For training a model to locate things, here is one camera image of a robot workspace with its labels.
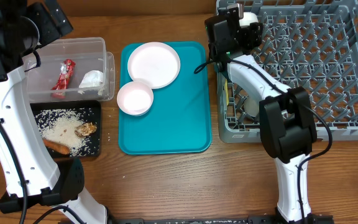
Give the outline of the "red snack wrapper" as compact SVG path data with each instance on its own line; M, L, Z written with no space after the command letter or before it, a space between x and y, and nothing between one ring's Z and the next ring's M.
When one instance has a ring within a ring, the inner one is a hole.
M68 88L70 79L74 74L75 65L76 63L71 59L66 59L61 63L58 81L52 88L52 90L56 90L51 94L53 98L63 99L65 97L65 92L63 91Z

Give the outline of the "beige rice grains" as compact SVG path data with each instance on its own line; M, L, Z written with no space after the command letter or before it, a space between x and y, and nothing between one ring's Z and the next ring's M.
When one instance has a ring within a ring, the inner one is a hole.
M91 150L89 136L80 138L75 129L85 124L84 114L71 109L42 110L35 115L40 135L70 149L69 156L85 156Z

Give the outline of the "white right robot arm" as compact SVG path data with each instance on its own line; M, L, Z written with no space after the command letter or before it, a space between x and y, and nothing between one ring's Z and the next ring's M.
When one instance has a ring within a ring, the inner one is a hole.
M308 92L290 88L268 74L251 55L262 43L264 25L242 4L218 9L204 22L208 35L209 60L226 80L241 87L251 101L245 107L258 118L260 140L274 160L278 177L278 202L270 223L333 223L332 216L312 214L308 203L307 169L317 140L315 120Z

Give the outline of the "brown food scraps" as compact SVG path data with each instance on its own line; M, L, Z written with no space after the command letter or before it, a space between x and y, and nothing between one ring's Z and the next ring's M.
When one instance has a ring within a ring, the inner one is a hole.
M85 138L90 134L93 134L97 131L97 125L93 123L83 123L75 128L75 134L79 138Z

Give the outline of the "yellow plastic spoon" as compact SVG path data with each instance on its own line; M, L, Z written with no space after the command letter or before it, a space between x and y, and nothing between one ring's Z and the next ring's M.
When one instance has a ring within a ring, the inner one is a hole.
M228 93L227 84L228 84L228 81L225 80L225 83L224 83L224 92L225 92L225 97L226 97L226 106L229 105L229 93Z

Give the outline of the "large pink plate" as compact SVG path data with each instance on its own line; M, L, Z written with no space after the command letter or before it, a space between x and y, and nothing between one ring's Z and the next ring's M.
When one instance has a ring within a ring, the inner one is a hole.
M169 86L181 69L178 53L162 42L148 42L138 46L129 56L127 70L133 81L151 89Z

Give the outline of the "pale green bowl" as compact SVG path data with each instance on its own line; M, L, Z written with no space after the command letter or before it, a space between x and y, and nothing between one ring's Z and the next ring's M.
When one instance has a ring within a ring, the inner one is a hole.
M243 12L242 17L239 19L241 28L249 27L252 23L258 22L257 15L253 12Z

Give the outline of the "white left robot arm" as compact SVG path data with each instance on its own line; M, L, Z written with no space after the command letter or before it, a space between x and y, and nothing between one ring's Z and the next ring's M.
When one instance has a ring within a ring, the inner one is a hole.
M78 159L54 161L41 138L25 87L23 58L73 30L56 1L0 0L0 163L3 213L34 205L61 211L73 223L114 223L85 188Z

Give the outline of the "white plastic cup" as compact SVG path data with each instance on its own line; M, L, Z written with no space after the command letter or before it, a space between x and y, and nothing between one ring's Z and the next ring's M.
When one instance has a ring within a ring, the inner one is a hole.
M244 101L244 111L249 116L256 117L259 114L259 102L248 96Z

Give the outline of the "small pink plate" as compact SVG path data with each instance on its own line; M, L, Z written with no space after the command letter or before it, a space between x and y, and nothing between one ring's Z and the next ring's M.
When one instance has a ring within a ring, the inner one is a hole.
M129 82L117 93L117 105L125 114L142 116L151 109L154 102L152 89L142 82Z

